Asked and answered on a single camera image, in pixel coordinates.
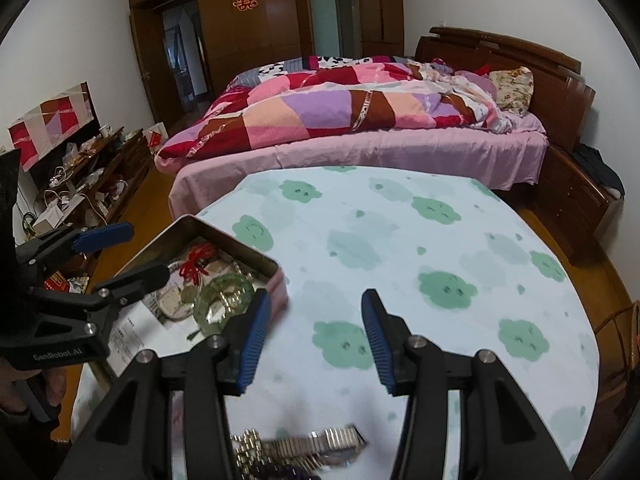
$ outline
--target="wooden headboard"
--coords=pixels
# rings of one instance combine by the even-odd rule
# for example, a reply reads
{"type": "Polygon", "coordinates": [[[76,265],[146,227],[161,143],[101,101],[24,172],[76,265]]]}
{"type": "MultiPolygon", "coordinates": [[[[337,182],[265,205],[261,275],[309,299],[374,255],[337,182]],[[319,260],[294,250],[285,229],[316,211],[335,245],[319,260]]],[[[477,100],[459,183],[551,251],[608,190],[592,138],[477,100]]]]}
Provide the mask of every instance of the wooden headboard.
{"type": "Polygon", "coordinates": [[[580,74],[578,60],[530,41],[481,30],[433,27],[429,32],[436,36],[420,38],[416,61],[430,62],[439,57],[462,70],[475,70],[484,64],[491,70],[527,66],[534,75],[529,110],[545,125],[550,142],[573,151],[595,95],[575,77],[580,74]]]}

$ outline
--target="wardrobe door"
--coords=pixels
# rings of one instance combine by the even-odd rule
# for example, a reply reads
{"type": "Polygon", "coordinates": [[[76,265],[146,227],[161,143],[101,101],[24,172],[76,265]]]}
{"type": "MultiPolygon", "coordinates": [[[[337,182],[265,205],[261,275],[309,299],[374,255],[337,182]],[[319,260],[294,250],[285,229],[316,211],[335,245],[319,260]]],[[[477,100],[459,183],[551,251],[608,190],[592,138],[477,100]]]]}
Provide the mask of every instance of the wardrobe door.
{"type": "Polygon", "coordinates": [[[358,0],[362,55],[404,55],[402,0],[358,0]]]}
{"type": "Polygon", "coordinates": [[[240,72],[300,56],[296,0],[198,0],[213,87],[240,72]]]}

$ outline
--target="wooden nightstand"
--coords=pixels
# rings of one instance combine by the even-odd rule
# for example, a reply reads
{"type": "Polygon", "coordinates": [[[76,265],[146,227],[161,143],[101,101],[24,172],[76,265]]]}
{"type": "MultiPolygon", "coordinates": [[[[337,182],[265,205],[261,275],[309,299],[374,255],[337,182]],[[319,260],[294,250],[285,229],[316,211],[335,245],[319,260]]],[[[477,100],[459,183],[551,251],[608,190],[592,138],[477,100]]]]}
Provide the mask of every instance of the wooden nightstand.
{"type": "Polygon", "coordinates": [[[548,147],[534,211],[572,262],[594,247],[594,232],[615,201],[571,155],[553,144],[548,147]]]}

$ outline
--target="pink bed sheet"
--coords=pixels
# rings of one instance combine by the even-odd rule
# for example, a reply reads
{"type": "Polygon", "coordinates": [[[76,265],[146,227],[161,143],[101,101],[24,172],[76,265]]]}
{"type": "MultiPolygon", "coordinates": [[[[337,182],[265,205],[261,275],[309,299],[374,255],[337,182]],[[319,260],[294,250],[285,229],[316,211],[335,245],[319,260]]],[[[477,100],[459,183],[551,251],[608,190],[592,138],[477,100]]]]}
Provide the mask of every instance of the pink bed sheet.
{"type": "Polygon", "coordinates": [[[489,189],[538,182],[548,141],[536,131],[496,135],[470,128],[361,132],[201,160],[182,168],[172,215],[197,214],[249,174],[309,166],[379,166],[473,177],[489,189]]]}

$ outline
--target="pink pillow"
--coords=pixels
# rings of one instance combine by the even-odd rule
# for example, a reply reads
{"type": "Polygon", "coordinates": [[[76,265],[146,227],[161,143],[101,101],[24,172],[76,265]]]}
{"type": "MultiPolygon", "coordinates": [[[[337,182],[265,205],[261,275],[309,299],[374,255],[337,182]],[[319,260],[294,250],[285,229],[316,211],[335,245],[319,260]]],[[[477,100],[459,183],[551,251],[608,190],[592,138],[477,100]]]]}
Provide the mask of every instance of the pink pillow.
{"type": "Polygon", "coordinates": [[[546,134],[545,127],[540,119],[531,112],[524,112],[522,117],[512,112],[504,112],[504,114],[510,118],[511,123],[513,123],[513,130],[511,131],[512,134],[519,134],[522,132],[539,132],[541,134],[546,134]]]}
{"type": "Polygon", "coordinates": [[[468,70],[458,70],[456,75],[464,76],[472,83],[477,84],[482,90],[487,92],[494,101],[498,97],[498,90],[488,77],[479,76],[478,74],[469,72],[468,70]]]}

